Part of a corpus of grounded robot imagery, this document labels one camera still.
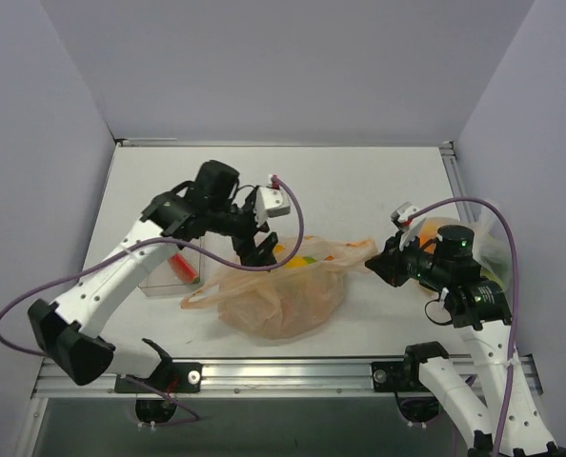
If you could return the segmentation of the orange green fake mango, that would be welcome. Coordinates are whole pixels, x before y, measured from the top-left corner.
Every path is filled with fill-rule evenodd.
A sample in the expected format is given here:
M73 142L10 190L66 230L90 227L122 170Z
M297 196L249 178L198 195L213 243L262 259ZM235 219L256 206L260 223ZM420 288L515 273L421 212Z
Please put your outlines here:
M294 256L289 262L287 262L283 268L303 268L312 264L317 263L317 260L312 256Z

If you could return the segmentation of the fake watermelon slice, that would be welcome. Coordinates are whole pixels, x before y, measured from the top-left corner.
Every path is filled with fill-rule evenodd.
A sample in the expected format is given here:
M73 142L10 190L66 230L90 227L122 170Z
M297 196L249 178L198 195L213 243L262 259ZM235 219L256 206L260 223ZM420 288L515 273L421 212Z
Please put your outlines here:
M168 260L168 263L182 284L197 284L200 281L198 271L181 253L176 253Z

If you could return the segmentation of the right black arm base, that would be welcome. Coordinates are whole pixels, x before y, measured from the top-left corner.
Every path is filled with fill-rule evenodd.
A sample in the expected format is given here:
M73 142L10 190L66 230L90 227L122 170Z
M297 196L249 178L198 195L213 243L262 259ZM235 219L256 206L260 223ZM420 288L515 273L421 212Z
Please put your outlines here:
M373 391L391 393L402 420L408 427L426 429L444 413L436 397L419 381L415 368L401 361L371 363Z

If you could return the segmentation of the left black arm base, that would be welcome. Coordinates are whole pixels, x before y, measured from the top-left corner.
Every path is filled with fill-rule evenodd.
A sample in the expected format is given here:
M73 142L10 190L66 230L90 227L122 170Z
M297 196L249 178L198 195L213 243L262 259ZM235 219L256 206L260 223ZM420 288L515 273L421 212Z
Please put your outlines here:
M202 370L198 362L170 362L148 379L118 375L113 391L136 395L132 412L141 426L156 429L192 424L200 420L199 414L172 399L176 394L199 393Z

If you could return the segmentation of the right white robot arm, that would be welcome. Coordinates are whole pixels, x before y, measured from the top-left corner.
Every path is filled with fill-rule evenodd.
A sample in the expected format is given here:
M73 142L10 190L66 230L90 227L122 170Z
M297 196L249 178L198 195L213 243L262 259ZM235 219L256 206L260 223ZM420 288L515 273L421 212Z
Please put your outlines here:
M366 261L392 287L416 280L436 292L475 367L476 395L438 342L408 346L400 367L403 383L429 390L455 424L470 456L566 456L545 426L515 350L509 347L512 313L498 283L473 256L474 232L439 228L434 238L403 243L403 232Z

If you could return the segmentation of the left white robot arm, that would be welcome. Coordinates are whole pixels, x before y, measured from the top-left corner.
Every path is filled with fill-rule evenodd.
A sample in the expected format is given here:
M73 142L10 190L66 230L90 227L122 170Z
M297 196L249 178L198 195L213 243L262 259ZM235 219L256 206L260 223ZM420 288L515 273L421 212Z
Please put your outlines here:
M38 346L78 385L105 373L130 375L149 391L165 388L173 373L170 354L149 338L138 347L106 341L101 332L127 297L161 264L208 232L227 236L242 268L275 264L277 236L271 218L286 215L290 201L276 184L254 187L242 206L233 198L236 169L210 160L194 180L156 195L142 210L103 267L91 268L52 302L36 300L28 316Z

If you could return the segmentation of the orange plastic shopping bag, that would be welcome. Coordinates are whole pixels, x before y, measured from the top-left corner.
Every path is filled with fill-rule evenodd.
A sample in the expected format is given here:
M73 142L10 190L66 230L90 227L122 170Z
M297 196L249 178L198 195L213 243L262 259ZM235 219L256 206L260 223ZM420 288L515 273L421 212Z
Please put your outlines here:
M365 261L376 254L372 238L340 242L307 235L294 256L317 263L270 272L221 268L180 307L216 308L222 322L251 337L293 338L330 319L346 299L349 275L366 273Z

